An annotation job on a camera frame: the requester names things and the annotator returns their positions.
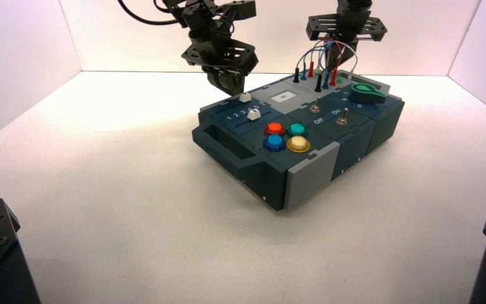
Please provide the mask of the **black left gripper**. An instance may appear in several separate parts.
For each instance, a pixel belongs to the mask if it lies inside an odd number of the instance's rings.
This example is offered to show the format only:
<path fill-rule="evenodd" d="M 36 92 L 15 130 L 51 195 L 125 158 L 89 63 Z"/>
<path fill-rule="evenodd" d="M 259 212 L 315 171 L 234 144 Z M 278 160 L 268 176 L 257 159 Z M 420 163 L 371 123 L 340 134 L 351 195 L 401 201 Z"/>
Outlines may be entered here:
<path fill-rule="evenodd" d="M 255 47 L 233 39 L 232 30 L 234 22 L 255 16 L 255 6 L 184 6 L 181 19 L 189 28 L 191 45 L 182 58 L 202 66 L 217 89 L 231 96 L 242 93 L 245 76 L 258 60 Z"/>

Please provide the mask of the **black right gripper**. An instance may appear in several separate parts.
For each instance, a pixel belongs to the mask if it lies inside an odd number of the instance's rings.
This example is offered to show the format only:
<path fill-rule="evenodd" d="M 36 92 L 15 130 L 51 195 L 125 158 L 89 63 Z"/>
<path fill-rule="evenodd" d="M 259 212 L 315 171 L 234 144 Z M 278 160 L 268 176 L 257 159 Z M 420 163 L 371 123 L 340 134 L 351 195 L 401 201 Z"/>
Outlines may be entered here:
<path fill-rule="evenodd" d="M 306 34 L 309 40 L 316 41 L 321 34 L 325 34 L 326 37 L 337 38 L 341 41 L 328 41 L 326 43 L 326 68 L 328 71 L 338 69 L 340 65 L 351 58 L 355 58 L 352 67 L 357 67 L 356 45 L 352 47 L 345 42 L 359 39 L 361 35 L 364 40 L 381 41 L 388 32 L 381 19 L 370 16 L 372 4 L 373 2 L 370 0 L 338 1 L 335 13 L 308 17 Z"/>

